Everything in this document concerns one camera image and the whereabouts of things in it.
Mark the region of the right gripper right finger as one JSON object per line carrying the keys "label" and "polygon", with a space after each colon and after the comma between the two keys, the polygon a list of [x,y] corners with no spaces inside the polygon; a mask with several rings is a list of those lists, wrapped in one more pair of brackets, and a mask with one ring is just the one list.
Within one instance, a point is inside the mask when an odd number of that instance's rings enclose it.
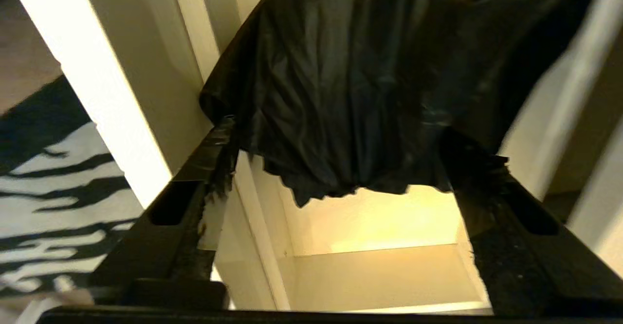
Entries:
{"label": "right gripper right finger", "polygon": [[478,274],[498,316],[620,316],[621,278],[493,155],[448,129],[440,142]]}

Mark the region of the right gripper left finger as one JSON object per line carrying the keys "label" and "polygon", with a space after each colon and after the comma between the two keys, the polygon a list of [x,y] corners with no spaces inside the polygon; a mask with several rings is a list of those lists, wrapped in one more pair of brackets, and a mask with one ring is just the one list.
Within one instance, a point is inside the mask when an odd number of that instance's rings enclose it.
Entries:
{"label": "right gripper left finger", "polygon": [[98,306],[225,310],[212,266],[238,155],[227,116],[89,277]]}

